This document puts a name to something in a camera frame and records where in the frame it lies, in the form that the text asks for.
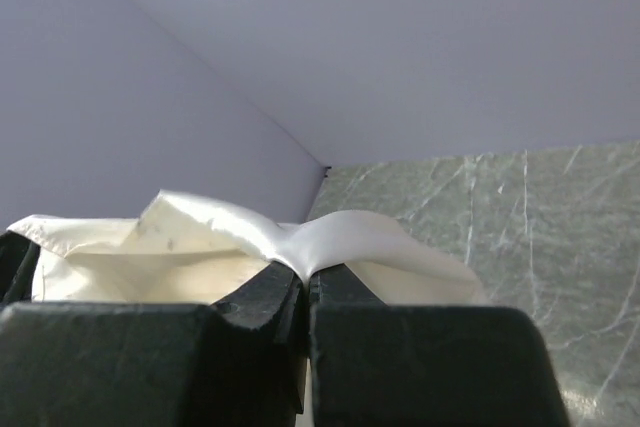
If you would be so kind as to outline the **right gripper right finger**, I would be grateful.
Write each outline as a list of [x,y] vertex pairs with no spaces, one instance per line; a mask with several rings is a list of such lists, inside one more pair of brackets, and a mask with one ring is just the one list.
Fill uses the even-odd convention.
[[309,304],[383,305],[345,264],[314,273],[309,282]]

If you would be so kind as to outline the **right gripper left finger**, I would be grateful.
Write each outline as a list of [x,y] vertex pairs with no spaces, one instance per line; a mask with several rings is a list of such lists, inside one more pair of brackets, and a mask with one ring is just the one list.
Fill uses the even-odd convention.
[[234,336],[284,345],[298,336],[305,288],[292,270],[272,262],[212,307]]

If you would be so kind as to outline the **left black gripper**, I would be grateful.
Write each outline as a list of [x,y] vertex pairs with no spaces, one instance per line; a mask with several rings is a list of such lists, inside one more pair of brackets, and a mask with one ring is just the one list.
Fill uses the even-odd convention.
[[1,234],[0,298],[2,303],[30,302],[40,246],[13,233]]

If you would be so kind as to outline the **cream pillowcase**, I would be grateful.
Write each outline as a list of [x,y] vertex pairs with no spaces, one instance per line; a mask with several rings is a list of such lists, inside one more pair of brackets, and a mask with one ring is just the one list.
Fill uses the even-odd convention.
[[41,250],[31,282],[36,302],[211,304],[272,262],[303,283],[345,265],[391,305],[488,301],[468,266],[370,211],[287,224],[224,201],[162,191],[134,219],[31,215],[10,231]]

